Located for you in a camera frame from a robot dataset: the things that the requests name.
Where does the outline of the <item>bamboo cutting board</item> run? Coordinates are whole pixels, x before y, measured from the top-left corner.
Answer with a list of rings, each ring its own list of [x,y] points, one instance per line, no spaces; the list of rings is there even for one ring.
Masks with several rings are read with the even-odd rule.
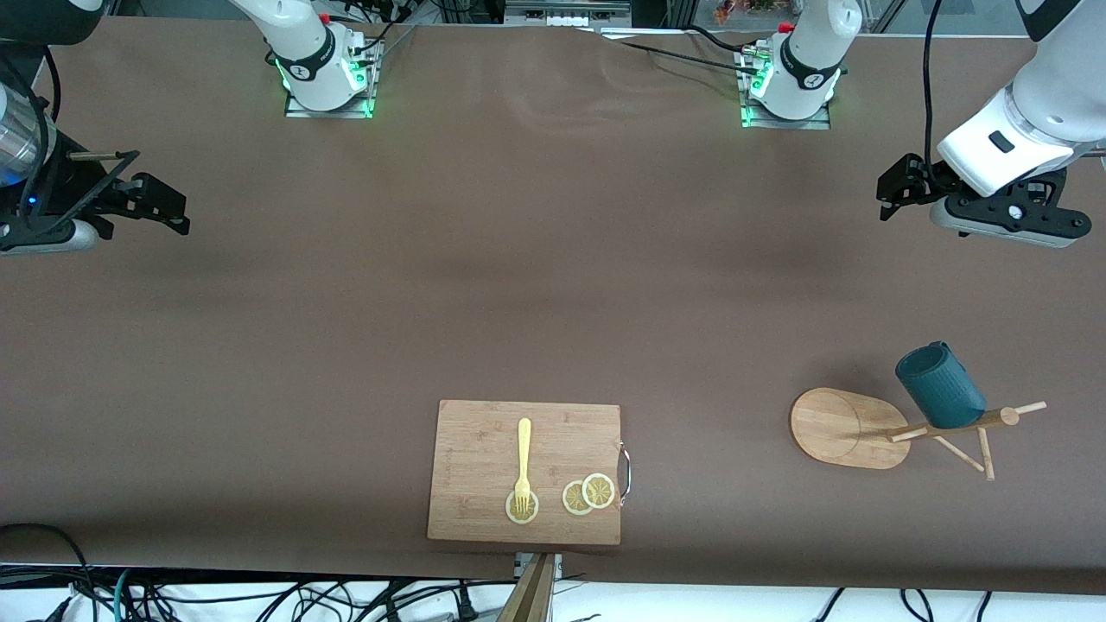
[[[529,481],[540,511],[513,523],[518,421],[532,422]],[[432,462],[427,536],[437,541],[581,549],[620,545],[620,406],[445,400]],[[565,511],[565,485],[604,473],[617,487],[599,511]]]

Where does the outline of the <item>teal cup yellow inside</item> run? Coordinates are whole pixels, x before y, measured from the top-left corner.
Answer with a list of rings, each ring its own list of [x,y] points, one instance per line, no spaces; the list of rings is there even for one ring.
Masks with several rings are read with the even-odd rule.
[[[967,428],[988,408],[987,398],[943,341],[906,354],[895,374],[933,428]]]

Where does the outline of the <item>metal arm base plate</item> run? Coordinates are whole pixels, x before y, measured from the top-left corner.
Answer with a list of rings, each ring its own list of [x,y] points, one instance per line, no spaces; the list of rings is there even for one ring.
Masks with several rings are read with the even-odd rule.
[[[735,87],[739,92],[741,106],[741,125],[744,129],[830,129],[830,100],[834,95],[830,90],[830,99],[826,99],[813,117],[806,120],[785,120],[778,117],[764,106],[764,103],[753,95],[755,86],[762,86],[764,79],[773,73],[772,63],[769,60],[769,52],[762,48],[744,46],[740,52],[734,52],[737,68],[752,68],[753,73],[738,72],[735,74]]]
[[[289,118],[362,120],[374,115],[383,43],[347,31],[335,38],[328,55],[315,60],[276,58],[286,91]]]

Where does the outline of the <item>wooden beam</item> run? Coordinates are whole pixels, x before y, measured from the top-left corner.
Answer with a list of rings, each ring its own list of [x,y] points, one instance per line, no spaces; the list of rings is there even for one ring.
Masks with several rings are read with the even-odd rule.
[[[553,562],[545,554],[531,562],[525,574],[515,582],[495,622],[550,622],[550,600],[553,598]]]

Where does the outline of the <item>grey power strip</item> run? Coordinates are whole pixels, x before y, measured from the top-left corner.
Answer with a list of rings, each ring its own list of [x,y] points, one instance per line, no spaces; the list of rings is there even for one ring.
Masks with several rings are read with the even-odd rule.
[[[632,28],[632,0],[503,0],[505,25]]]

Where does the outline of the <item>yellow plastic fork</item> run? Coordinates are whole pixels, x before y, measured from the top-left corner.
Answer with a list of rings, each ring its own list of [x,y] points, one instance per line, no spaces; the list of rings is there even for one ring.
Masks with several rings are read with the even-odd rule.
[[[526,519],[531,512],[531,484],[529,481],[529,458],[532,422],[529,418],[518,421],[518,477],[513,489],[513,515]]]

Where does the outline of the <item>wooden cup rack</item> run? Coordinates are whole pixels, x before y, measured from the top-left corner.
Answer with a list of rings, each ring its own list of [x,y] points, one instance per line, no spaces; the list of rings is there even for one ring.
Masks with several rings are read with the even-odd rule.
[[[789,429],[805,455],[841,467],[889,470],[899,466],[912,445],[935,440],[988,481],[995,480],[995,463],[988,431],[1015,428],[1027,413],[1047,410],[1046,402],[985,410],[964,428],[935,428],[909,424],[900,410],[884,400],[845,390],[815,387],[791,406]]]

